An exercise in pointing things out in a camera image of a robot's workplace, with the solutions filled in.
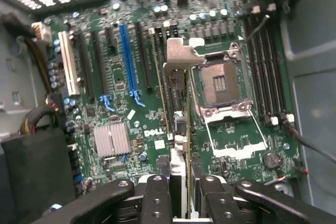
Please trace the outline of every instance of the white pci slot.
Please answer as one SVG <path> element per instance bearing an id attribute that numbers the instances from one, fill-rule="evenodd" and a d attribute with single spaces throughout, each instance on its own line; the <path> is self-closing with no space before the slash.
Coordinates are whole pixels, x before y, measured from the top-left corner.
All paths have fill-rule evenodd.
<path id="1" fill-rule="evenodd" d="M 58 38 L 61 46 L 61 54 L 63 59 L 65 78 L 67 80 L 68 93 L 69 95 L 78 95 L 80 94 L 80 90 L 77 83 L 75 58 L 72 51 L 69 34 L 66 31 L 62 31 L 58 33 Z"/>

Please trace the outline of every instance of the green circuit board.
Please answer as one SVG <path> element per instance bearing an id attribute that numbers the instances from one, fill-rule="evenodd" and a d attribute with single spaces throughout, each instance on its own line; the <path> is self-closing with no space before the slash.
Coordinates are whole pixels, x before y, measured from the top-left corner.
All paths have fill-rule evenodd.
<path id="1" fill-rule="evenodd" d="M 72 133 L 72 138 L 77 144 L 82 175 L 83 177 L 93 178 L 93 188 L 116 178 L 130 178 L 136 182 L 142 175 L 156 173 L 157 158 L 160 155 L 168 155 L 169 149 L 174 146 L 171 136 L 172 132 L 169 132 L 169 129 L 163 122 L 165 116 L 168 115 L 165 115 L 163 111 L 165 101 L 163 102 L 160 96 L 158 73 L 155 67 L 152 43 L 148 35 L 148 29 L 153 27 L 153 23 L 163 24 L 165 20 L 175 20 L 178 27 L 178 36 L 185 38 L 190 38 L 192 33 L 199 29 L 211 29 L 220 27 L 223 24 L 227 26 L 232 25 L 234 27 L 232 34 L 222 35 L 217 38 L 206 38 L 206 45 L 196 49 L 199 54 L 228 50 L 230 43 L 235 42 L 239 44 L 242 38 L 246 38 L 244 23 L 237 13 L 244 12 L 246 4 L 253 4 L 256 1 L 259 0 L 189 0 L 189 5 L 178 6 L 176 0 L 170 0 L 170 3 L 167 4 L 167 14 L 160 14 L 159 17 L 156 17 L 153 9 L 156 6 L 165 4 L 162 0 L 111 0 L 101 7 L 76 10 L 79 14 L 76 17 L 74 17 L 73 13 L 63 13 L 48 17 L 46 23 L 51 27 L 54 39 L 57 38 L 58 32 L 69 30 L 68 25 L 64 24 L 64 20 L 68 20 L 73 27 L 72 29 L 76 32 L 81 31 L 85 37 L 95 98 L 89 100 L 82 85 L 80 87 L 81 95 L 73 97 L 76 101 L 76 108 L 79 111 L 74 114 L 73 110 L 68 110 L 67 117 L 69 121 L 75 122 L 75 131 Z M 116 3 L 120 4 L 118 9 L 116 9 Z M 222 19 L 220 16 L 219 10 L 223 8 L 227 10 L 226 19 Z M 216 10 L 214 19 L 211 19 L 207 15 L 210 10 Z M 191 23 L 190 15 L 195 14 L 198 16 L 200 13 L 206 14 L 205 19 L 201 21 L 198 18 L 196 24 Z M 144 60 L 149 69 L 148 75 L 151 81 L 151 90 L 146 88 L 144 81 L 145 69 L 141 62 L 137 36 L 134 29 L 135 22 L 140 22 L 143 27 L 146 51 Z M 129 95 L 129 80 L 125 69 L 121 37 L 119 28 L 115 24 L 128 25 L 137 85 L 140 90 L 141 102 L 145 104 L 145 107 L 137 105 L 134 98 Z M 111 50 L 107 45 L 104 34 L 104 28 L 107 26 L 113 28 L 117 45 L 116 50 Z M 102 87 L 99 76 L 99 65 L 95 60 L 95 53 L 90 38 L 90 32 L 94 30 L 98 31 L 99 34 L 108 92 L 112 96 L 111 107 L 115 109 L 115 112 L 108 111 L 104 103 L 100 101 Z M 288 111 L 292 111 L 280 31 L 279 29 L 274 30 L 273 33 L 285 103 Z M 74 55 L 77 73 L 79 76 L 82 76 L 83 69 L 81 68 L 76 42 L 74 42 Z M 236 65 L 241 96 L 243 98 L 250 97 L 254 104 L 256 104 L 253 73 L 251 72 L 246 47 L 242 48 L 241 55 L 246 64 L 245 75 L 242 66 L 240 64 Z M 50 56 L 50 60 L 54 61 L 57 57 L 59 58 L 59 55 L 53 54 Z M 202 83 L 197 73 L 195 76 L 196 89 L 200 93 Z M 248 82 L 250 91 L 245 88 L 246 82 Z M 62 78 L 60 86 L 60 90 L 64 89 Z M 229 183 L 242 178 L 252 178 L 259 182 L 275 179 L 277 174 L 274 170 L 267 169 L 262 161 L 262 155 L 269 150 L 281 156 L 283 160 L 281 171 L 287 177 L 295 177 L 296 172 L 293 169 L 293 157 L 298 156 L 297 143 L 291 136 L 283 132 L 279 126 L 269 127 L 264 125 L 259 120 L 256 106 L 253 106 L 252 112 L 267 140 L 268 149 L 256 152 L 252 158 L 235 160 L 228 157 L 226 159 L 228 175 L 225 179 Z M 205 173 L 220 175 L 219 160 L 213 155 L 206 127 L 195 111 L 192 111 L 191 116 L 195 130 L 192 136 L 193 151 L 197 152 L 202 158 Z M 132 151 L 127 155 L 114 156 L 104 160 L 97 155 L 93 129 L 99 125 L 111 124 L 113 120 L 120 120 L 120 122 L 126 124 Z M 261 136 L 251 118 L 219 121 L 210 124 L 209 131 L 218 148 L 234 145 L 240 149 L 245 145 L 261 142 Z M 283 148 L 283 144 L 285 143 L 288 143 L 290 146 L 288 150 Z M 145 161 L 139 160 L 139 155 L 143 152 L 146 152 L 147 155 Z"/>

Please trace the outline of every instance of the motherboard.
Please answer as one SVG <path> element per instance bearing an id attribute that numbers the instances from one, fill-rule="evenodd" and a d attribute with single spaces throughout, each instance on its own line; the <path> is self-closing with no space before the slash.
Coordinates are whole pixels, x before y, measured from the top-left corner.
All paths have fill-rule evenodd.
<path id="1" fill-rule="evenodd" d="M 228 183 L 296 177 L 298 144 L 280 125 L 293 115 L 278 20 L 272 0 L 110 0 L 47 17 L 50 85 L 64 99 L 74 177 L 92 178 L 92 189 L 137 183 L 171 148 L 185 152 L 177 136 L 187 127 L 207 174 Z M 190 70 L 186 93 L 184 77 L 163 68 L 169 38 L 204 40 L 194 50 L 206 61 Z"/>

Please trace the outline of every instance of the cable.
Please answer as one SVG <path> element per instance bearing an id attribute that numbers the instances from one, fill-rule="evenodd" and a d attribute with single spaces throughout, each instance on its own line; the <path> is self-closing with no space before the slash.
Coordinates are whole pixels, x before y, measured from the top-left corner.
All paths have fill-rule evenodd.
<path id="1" fill-rule="evenodd" d="M 336 164 L 336 157 L 331 155 L 330 153 L 320 149 L 319 147 L 317 147 L 316 145 L 309 143 L 303 136 L 301 136 L 301 134 L 295 130 L 288 122 L 283 123 L 285 129 L 291 133 L 302 145 L 320 153 L 322 156 L 324 156 L 325 158 L 329 159 L 331 162 Z"/>

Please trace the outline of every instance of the gray metal wall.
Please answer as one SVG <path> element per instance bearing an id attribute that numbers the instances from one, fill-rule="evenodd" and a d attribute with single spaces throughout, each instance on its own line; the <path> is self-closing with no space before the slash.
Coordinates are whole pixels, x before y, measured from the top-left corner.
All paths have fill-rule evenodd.
<path id="1" fill-rule="evenodd" d="M 0 12 L 14 12 L 22 22 L 33 19 L 6 2 L 0 0 Z M 38 70 L 27 54 L 16 56 L 20 46 L 0 24 L 0 139 L 18 131 L 22 117 L 32 108 L 44 102 L 44 87 Z M 21 103 L 13 101 L 17 92 Z"/>
<path id="2" fill-rule="evenodd" d="M 297 125 L 336 156 L 336 0 L 300 0 L 281 28 Z M 302 153 L 310 172 L 300 180 L 302 198 L 336 215 L 336 165 L 308 148 Z"/>

